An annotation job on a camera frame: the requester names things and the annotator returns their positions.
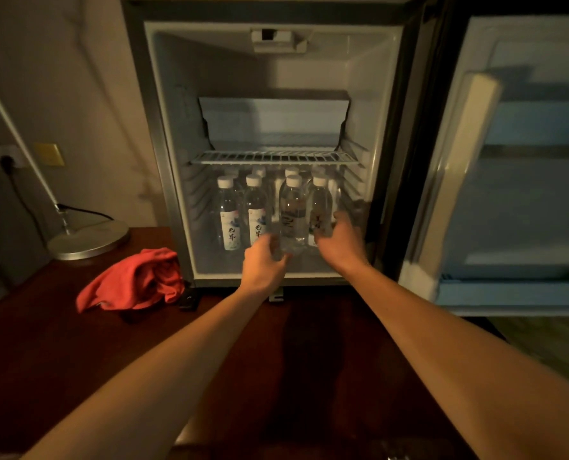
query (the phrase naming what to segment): wire shelf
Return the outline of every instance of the wire shelf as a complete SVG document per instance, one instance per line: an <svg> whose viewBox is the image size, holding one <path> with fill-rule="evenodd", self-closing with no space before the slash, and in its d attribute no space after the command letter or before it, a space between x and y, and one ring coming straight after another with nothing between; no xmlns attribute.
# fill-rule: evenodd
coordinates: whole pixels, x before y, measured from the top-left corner
<svg viewBox="0 0 569 460"><path fill-rule="evenodd" d="M357 159L340 147L275 147L252 151L209 150L192 161L193 164L358 164Z"/></svg>

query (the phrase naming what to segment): red fabric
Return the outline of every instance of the red fabric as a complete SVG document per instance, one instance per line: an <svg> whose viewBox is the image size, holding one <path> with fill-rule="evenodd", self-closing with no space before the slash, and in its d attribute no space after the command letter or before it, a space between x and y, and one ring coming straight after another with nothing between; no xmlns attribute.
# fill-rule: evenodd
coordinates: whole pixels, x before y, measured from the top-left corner
<svg viewBox="0 0 569 460"><path fill-rule="evenodd" d="M145 309L165 297L172 303L184 292L178 255L168 248L148 249L112 265L76 299L78 313L101 305L104 310Z"/></svg>

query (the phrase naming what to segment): round metal lamp base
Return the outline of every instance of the round metal lamp base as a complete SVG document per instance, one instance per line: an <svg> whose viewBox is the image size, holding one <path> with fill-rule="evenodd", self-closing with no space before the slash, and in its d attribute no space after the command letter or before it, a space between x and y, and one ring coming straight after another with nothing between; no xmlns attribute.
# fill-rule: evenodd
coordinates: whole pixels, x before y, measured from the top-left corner
<svg viewBox="0 0 569 460"><path fill-rule="evenodd" d="M106 221L83 227L72 234L58 234L48 242L48 251L57 260L81 260L113 250L128 238L127 224Z"/></svg>

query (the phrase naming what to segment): brown wooden surface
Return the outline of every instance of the brown wooden surface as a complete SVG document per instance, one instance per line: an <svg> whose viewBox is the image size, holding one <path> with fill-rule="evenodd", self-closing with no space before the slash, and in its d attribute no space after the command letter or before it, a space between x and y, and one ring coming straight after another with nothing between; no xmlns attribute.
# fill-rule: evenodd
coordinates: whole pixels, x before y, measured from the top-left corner
<svg viewBox="0 0 569 460"><path fill-rule="evenodd" d="M207 291L196 313L156 307L77 314L76 295L101 271L142 248L171 246L168 228L132 229L127 245L85 261L53 261L0 302L0 452L28 449L107 379L227 293ZM182 444L207 446L211 458L248 457L249 446L261 446L254 450L261 458L298 456L300 446L327 457L382 458L402 446L425 452L417 457L472 456L353 290L290 288L285 297L252 318Z"/></svg>

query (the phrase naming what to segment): black cable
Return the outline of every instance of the black cable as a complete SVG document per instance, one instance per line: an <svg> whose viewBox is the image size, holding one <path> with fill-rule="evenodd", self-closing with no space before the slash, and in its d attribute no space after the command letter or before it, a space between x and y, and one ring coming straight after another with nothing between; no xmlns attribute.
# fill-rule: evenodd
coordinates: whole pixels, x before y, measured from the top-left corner
<svg viewBox="0 0 569 460"><path fill-rule="evenodd" d="M35 226L35 231L37 231L37 235L40 236L40 242L42 243L44 248L48 248L46 244L46 238L44 237L44 233L42 232L42 227L37 221L35 213L31 211L31 209L27 206L27 203L25 203L22 196L20 195L20 191L18 190L18 186L16 185L16 181L14 180L14 176L12 174L8 174L8 179L10 180L10 184L12 185L12 190L16 194L16 198L22 205L22 208L24 208L28 216L31 217L31 221L33 221L33 225Z"/></svg>
<svg viewBox="0 0 569 460"><path fill-rule="evenodd" d="M82 213L90 213L91 215L103 216L104 218L108 218L110 221L114 221L114 218L112 218L111 216L105 215L104 213L99 213L99 211L84 210L83 208L74 208L74 207L70 207L69 205L64 205L62 203L57 203L56 206L60 210L81 211Z"/></svg>

